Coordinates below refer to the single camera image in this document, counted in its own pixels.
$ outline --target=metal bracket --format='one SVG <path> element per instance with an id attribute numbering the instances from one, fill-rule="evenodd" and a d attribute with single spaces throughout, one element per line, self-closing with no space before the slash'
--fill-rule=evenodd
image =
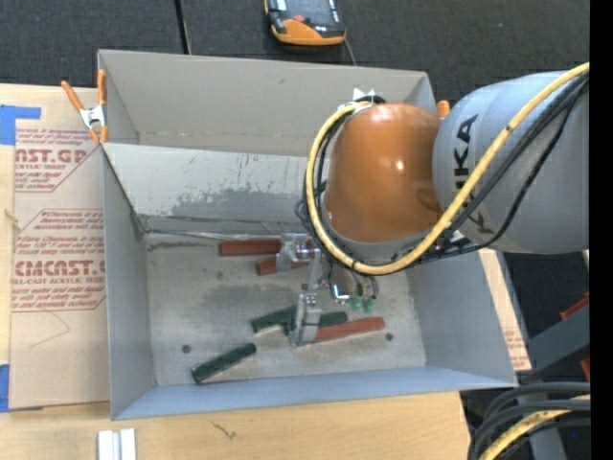
<path id="1" fill-rule="evenodd" d="M 106 126 L 106 106 L 104 104 L 100 103 L 91 109 L 81 109 L 79 114 L 83 122 L 89 127 L 93 127 L 96 122 Z"/>
<path id="2" fill-rule="evenodd" d="M 315 295 L 298 295 L 295 327 L 289 333 L 289 343 L 294 346 L 305 346 L 315 342 L 322 309 L 317 304 Z"/>
<path id="3" fill-rule="evenodd" d="M 98 460 L 136 460 L 136 430 L 99 431 Z"/>

